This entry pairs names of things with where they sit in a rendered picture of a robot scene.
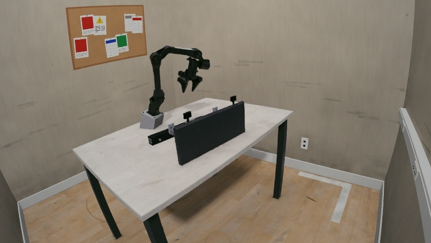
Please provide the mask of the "black rectangular panel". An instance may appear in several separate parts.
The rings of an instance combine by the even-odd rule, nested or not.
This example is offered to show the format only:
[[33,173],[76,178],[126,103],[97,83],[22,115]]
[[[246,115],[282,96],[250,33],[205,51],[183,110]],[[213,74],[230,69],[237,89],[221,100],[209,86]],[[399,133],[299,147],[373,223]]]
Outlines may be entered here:
[[245,132],[245,103],[240,101],[174,127],[179,165]]

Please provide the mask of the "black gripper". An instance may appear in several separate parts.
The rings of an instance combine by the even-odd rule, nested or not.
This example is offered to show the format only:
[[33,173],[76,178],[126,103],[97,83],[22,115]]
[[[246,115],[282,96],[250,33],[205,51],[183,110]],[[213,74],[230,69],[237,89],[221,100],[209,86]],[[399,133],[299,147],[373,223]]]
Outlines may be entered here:
[[[187,70],[186,77],[178,77],[177,81],[181,84],[182,92],[184,93],[186,88],[187,88],[188,81],[191,80],[193,83],[192,92],[194,92],[194,90],[197,88],[197,86],[203,81],[203,78],[200,76],[196,76],[196,73],[198,72],[197,69],[188,68],[186,70]],[[196,77],[197,77],[197,79],[196,79]]]

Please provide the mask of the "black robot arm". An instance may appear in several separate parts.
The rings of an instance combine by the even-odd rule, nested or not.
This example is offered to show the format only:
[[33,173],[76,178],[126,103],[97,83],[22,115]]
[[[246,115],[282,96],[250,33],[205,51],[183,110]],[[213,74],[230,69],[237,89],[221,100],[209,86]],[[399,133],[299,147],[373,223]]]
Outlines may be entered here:
[[[153,67],[154,92],[153,92],[153,96],[149,99],[151,103],[149,103],[149,108],[148,108],[148,111],[146,112],[151,116],[156,116],[159,114],[159,107],[161,106],[161,104],[164,102],[164,99],[165,99],[164,97],[165,93],[163,92],[163,90],[161,90],[160,65],[161,65],[161,60],[168,53],[189,56],[186,59],[189,61],[188,68],[197,69],[199,67],[199,69],[205,69],[205,70],[210,69],[210,60],[203,59],[202,52],[197,48],[185,49],[185,48],[178,48],[178,47],[166,45],[162,49],[152,53],[149,56],[149,58],[151,61],[151,65]],[[196,59],[199,59],[200,61]],[[204,62],[202,62],[203,60]]]

